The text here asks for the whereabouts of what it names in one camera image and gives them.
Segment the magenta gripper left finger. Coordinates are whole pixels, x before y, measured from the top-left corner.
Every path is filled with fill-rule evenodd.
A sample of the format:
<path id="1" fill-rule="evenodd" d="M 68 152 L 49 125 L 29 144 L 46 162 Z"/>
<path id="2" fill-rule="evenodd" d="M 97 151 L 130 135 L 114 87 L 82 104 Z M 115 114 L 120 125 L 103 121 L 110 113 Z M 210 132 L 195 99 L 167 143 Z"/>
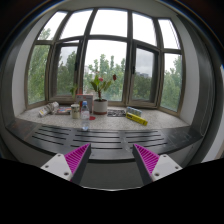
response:
<path id="1" fill-rule="evenodd" d="M 91 144 L 87 143 L 65 155 L 56 154 L 42 166 L 42 169 L 79 185 L 90 154 Z"/>

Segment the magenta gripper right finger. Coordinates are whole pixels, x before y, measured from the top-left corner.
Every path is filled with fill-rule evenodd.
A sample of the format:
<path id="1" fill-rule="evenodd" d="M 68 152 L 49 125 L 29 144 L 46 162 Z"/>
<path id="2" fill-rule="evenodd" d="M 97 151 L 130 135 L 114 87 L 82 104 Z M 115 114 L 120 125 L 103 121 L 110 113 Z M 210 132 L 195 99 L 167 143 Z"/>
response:
<path id="1" fill-rule="evenodd" d="M 138 144 L 133 145 L 132 153 L 144 185 L 182 169 L 182 167 L 167 154 L 158 155 Z"/>

